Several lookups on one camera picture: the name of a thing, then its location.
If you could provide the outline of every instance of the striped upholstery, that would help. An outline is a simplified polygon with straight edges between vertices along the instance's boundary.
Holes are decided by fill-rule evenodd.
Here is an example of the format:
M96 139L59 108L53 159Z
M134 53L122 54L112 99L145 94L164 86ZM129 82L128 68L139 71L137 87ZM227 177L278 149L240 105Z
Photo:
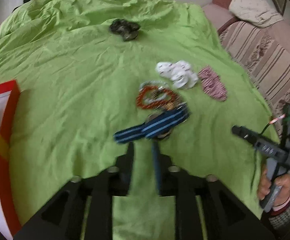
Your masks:
M221 35L221 43L233 60L245 68L274 115L284 102L290 103L290 53L265 30L247 22L236 22ZM276 126L281 134L281 126Z

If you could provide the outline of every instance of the person's hand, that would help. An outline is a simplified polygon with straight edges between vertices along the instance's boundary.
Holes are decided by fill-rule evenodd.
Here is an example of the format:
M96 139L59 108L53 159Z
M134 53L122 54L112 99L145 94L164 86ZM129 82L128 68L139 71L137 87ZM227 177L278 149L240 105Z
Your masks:
M258 185L257 195L260 200L263 200L270 192L271 181L267 178L267 167L266 165L262 168L262 173ZM279 206L284 204L290 197L290 175L285 174L275 179L275 184L277 186L282 186L279 195L277 196L274 206Z

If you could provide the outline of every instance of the yellow strip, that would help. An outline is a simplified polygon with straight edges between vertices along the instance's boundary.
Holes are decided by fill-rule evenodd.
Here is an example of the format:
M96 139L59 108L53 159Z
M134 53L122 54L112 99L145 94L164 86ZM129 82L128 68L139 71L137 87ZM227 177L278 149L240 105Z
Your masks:
M6 161L9 161L9 145L0 135L0 156L3 157Z

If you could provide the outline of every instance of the green bedsheet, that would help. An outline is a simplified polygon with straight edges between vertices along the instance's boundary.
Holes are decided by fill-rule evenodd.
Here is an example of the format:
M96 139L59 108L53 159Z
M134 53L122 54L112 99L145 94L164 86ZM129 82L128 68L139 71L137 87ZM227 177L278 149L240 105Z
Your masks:
M138 38L109 32L116 18L137 21ZM258 217L261 157L231 134L233 125L261 131L271 115L242 67L222 49L203 10L172 0L32 0L0 29L0 83L17 79L19 99L10 148L14 204L24 224L73 175L89 177L125 153L113 134L152 113L136 107L140 83L164 80L160 61L207 64L228 99L197 84L178 90L192 115L160 143L174 163L197 176L217 175ZM267 136L277 139L274 128ZM174 200L155 190L151 143L135 142L130 197L114 199L114 239L172 239Z

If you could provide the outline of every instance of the screw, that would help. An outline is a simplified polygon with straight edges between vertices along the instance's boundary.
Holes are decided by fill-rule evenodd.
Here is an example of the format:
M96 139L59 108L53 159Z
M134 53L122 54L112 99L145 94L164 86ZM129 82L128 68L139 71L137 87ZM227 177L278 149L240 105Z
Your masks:
M169 172L179 172L180 168L178 166L170 166L168 170Z
M217 178L215 175L210 174L210 175L207 175L207 176L206 176L206 180L207 180L208 182L215 182L215 181L218 180L218 178Z
M116 166L111 166L107 169L107 172L109 172L109 173L116 173L118 171L119 171L119 168Z
M71 178L71 182L74 182L74 183L78 183L82 180L82 178L80 176L74 176Z

